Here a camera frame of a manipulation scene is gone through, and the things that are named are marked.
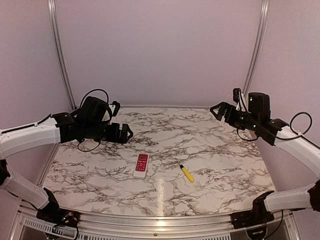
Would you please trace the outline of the white red remote control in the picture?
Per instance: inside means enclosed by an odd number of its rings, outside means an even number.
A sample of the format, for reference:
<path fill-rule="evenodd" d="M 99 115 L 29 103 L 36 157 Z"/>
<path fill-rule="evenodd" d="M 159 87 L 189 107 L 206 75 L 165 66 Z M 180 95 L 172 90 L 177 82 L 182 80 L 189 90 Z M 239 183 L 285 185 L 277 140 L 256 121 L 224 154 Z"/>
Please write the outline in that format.
<path fill-rule="evenodd" d="M 136 179 L 144 179 L 147 176 L 149 155 L 141 153 L 138 155 L 137 161 L 135 163 L 133 177 Z"/>

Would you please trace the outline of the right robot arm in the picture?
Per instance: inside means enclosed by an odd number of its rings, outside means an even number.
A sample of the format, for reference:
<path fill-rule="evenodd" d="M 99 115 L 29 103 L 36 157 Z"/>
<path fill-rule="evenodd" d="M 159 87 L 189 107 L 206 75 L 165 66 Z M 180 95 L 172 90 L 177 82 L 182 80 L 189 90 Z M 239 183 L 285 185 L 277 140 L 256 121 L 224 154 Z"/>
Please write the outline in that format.
<path fill-rule="evenodd" d="M 320 177 L 320 148 L 307 139 L 304 133 L 293 130 L 291 123 L 271 118 L 270 97 L 261 92 L 250 92 L 248 103 L 240 88 L 233 90 L 236 105 L 221 102 L 210 108 L 218 120 L 234 127 L 237 131 L 252 131 L 271 146 L 275 146 L 300 161 Z M 320 210 L 320 182 L 286 191 L 269 191 L 252 202 L 252 209 L 231 215 L 235 229 L 263 225 L 274 220 L 274 212 L 282 210 Z"/>

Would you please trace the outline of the yellow handled screwdriver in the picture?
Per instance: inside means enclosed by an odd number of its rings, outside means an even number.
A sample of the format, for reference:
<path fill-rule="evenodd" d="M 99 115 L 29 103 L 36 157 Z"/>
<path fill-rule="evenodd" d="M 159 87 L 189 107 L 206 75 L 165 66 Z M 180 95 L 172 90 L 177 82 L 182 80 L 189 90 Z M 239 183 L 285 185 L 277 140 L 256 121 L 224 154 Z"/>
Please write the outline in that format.
<path fill-rule="evenodd" d="M 195 180 L 193 178 L 193 176 L 191 175 L 191 173 L 185 168 L 185 166 L 183 164 L 181 164 L 178 160 L 177 163 L 179 165 L 179 168 L 181 169 L 181 171 L 183 172 L 184 176 L 188 179 L 188 181 L 190 183 L 194 183 Z"/>

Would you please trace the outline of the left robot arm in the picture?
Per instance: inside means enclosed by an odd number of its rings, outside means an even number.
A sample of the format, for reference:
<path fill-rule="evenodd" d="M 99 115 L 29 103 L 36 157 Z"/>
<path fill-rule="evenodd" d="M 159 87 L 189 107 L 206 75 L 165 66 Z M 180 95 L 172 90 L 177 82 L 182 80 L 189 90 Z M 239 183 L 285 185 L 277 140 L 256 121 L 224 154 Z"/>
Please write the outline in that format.
<path fill-rule="evenodd" d="M 41 188 L 8 166 L 6 158 L 33 148 L 86 139 L 125 144 L 133 132 L 128 124 L 112 122 L 121 105 L 87 96 L 72 113 L 50 114 L 45 119 L 0 132 L 0 188 L 28 202 L 37 211 L 36 217 L 56 226 L 78 226 L 80 213 L 63 209 L 54 194 Z"/>

